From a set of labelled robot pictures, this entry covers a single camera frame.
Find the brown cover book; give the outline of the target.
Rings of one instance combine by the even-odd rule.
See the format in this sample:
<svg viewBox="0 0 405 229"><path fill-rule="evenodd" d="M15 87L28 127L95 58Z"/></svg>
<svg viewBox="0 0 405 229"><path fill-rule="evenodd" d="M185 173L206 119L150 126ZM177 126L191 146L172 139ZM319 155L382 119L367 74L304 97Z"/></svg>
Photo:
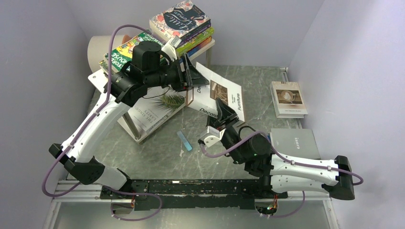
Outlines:
<svg viewBox="0 0 405 229"><path fill-rule="evenodd" d="M187 106L205 115L217 118L218 112L215 100L219 98L225 105L236 112L239 123L245 122L242 87L223 78L199 62L196 63L196 70L208 80L208 84L194 87L187 92Z"/></svg>

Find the white palm leaf book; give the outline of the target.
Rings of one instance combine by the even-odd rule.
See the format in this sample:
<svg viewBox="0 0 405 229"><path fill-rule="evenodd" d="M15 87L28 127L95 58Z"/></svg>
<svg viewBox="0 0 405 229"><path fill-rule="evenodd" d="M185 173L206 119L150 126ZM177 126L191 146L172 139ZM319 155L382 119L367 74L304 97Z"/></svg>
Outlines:
<svg viewBox="0 0 405 229"><path fill-rule="evenodd" d="M145 98L140 98L128 110L141 137L148 136L172 115L180 111L186 102L186 92L176 92L170 88L148 89Z"/></svg>

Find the floral Little Women book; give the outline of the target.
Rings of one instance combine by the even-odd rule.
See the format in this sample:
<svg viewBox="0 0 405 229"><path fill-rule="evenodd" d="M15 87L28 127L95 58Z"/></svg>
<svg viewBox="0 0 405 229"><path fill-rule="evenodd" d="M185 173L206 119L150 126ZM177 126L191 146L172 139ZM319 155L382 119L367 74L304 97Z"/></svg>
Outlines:
<svg viewBox="0 0 405 229"><path fill-rule="evenodd" d="M210 17L190 0L182 1L149 20L153 34L165 42L177 35L181 39L180 45L210 25Z"/></svg>

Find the white magazine with photo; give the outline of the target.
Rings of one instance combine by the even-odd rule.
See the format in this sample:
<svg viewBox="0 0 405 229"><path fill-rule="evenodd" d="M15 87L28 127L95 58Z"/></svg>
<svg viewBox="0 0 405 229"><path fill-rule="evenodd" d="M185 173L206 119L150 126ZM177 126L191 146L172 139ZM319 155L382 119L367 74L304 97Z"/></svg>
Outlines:
<svg viewBox="0 0 405 229"><path fill-rule="evenodd" d="M277 118L302 119L308 114L297 82L272 81L270 91Z"/></svg>

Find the green 104-storey treehouse book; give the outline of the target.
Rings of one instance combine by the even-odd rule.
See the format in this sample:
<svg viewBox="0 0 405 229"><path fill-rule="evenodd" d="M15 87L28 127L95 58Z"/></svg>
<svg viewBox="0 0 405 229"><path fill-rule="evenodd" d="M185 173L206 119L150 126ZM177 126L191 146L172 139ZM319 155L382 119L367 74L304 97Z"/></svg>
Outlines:
<svg viewBox="0 0 405 229"><path fill-rule="evenodd" d="M157 44L159 44L160 46L163 47L163 44L159 40L157 40L155 37L153 37L152 35L150 35L146 32L141 32L140 34L133 37L128 42L126 42L112 50L111 63L114 64L114 66L116 67L116 69L118 71L120 71L122 69L122 67L125 65L126 62L132 61L133 48L135 46L139 45L140 42L142 42L142 41L156 42ZM108 53L105 54L104 60L108 60ZM168 65L168 61L162 55L160 56L160 65Z"/></svg>

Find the dark green garden book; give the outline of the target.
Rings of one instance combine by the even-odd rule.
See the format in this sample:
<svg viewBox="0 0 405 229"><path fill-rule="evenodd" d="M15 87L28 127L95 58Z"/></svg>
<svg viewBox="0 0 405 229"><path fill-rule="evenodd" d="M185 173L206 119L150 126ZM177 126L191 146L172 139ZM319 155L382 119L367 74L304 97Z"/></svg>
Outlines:
<svg viewBox="0 0 405 229"><path fill-rule="evenodd" d="M101 69L104 71L104 75L107 78L108 77L108 72L109 72L109 65L108 65L108 60L101 60L99 62L99 66ZM111 75L114 75L118 70L114 66L114 64L111 64Z"/></svg>

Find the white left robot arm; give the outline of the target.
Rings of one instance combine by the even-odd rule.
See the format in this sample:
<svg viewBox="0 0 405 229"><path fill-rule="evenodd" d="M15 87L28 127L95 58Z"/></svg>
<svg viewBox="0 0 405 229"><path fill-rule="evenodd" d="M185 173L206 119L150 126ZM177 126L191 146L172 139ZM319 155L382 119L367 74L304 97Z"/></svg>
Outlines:
<svg viewBox="0 0 405 229"><path fill-rule="evenodd" d="M133 48L131 61L109 77L97 106L80 127L62 144L52 144L49 152L80 183L99 183L112 188L119 198L127 198L132 192L130 178L94 156L100 141L149 88L170 86L182 92L208 83L187 55L177 58L171 45L143 41Z"/></svg>

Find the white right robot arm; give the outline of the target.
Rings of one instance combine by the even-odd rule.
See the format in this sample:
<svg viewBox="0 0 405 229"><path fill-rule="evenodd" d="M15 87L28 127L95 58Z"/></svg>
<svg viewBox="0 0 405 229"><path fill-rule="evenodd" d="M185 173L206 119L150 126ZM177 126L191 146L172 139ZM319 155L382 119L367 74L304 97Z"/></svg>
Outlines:
<svg viewBox="0 0 405 229"><path fill-rule="evenodd" d="M267 134L253 131L242 138L234 128L236 111L215 100L217 116L207 118L207 130L198 141L206 157L231 157L236 165L258 178L258 192L268 198L288 191L316 191L331 198L354 200L352 172L345 156L333 160L307 159L278 152Z"/></svg>

